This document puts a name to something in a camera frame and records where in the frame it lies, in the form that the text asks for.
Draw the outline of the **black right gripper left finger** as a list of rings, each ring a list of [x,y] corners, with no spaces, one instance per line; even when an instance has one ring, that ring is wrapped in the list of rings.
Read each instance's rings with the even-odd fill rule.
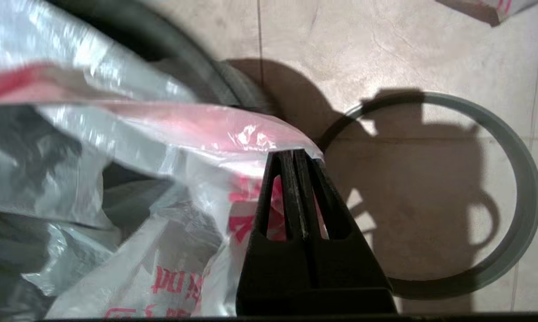
[[[308,156],[303,149],[270,153],[236,293],[237,314],[293,314],[295,301],[311,287],[307,247],[314,210],[303,187]],[[267,236],[276,177],[281,177],[286,239]]]

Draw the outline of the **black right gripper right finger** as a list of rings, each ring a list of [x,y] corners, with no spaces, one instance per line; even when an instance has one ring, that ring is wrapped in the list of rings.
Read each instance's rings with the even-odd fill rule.
[[[294,152],[310,290],[324,314],[395,314],[392,287],[324,163]]]

